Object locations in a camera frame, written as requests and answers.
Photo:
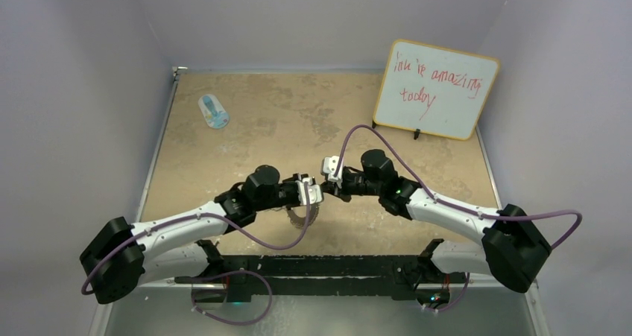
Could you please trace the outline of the metal disc with keyrings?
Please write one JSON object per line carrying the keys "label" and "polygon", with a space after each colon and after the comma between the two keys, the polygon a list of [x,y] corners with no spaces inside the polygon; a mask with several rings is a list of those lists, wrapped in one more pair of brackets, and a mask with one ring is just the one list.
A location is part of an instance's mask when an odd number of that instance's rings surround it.
{"label": "metal disc with keyrings", "polygon": [[311,226],[316,221],[316,218],[319,215],[319,209],[320,209],[319,205],[311,205],[308,217],[306,217],[306,216],[299,216],[290,207],[286,207],[285,211],[286,211],[286,214],[287,214],[287,216],[289,218],[289,221],[290,221],[291,225],[296,227],[297,229],[302,229],[305,226],[306,222],[308,222],[308,225]]}

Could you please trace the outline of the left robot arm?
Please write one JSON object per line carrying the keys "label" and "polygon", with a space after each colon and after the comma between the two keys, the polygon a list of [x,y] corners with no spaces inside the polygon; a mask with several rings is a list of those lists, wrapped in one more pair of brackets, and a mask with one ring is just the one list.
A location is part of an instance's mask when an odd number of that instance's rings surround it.
{"label": "left robot arm", "polygon": [[100,304],[127,296],[152,279],[158,257],[201,239],[238,231],[268,249],[245,230],[260,211],[303,206],[307,212],[322,201],[315,179],[295,174],[281,180],[271,165],[261,165],[245,181],[234,184],[213,200],[171,217],[130,224],[123,217],[105,223],[80,255],[86,274],[80,292]]}

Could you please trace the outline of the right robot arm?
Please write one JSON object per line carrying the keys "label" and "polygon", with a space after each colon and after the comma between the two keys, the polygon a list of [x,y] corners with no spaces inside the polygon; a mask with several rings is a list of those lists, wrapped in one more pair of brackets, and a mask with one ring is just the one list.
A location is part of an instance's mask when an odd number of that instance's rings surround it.
{"label": "right robot arm", "polygon": [[339,156],[323,159],[323,192],[344,202],[353,196],[376,196],[382,208],[410,221],[448,229],[465,243],[434,241],[418,262],[420,275],[435,282],[448,273],[493,276],[506,288],[525,293],[552,252],[552,247],[523,210],[474,206],[433,191],[398,175],[380,149],[366,151],[360,170],[343,166]]}

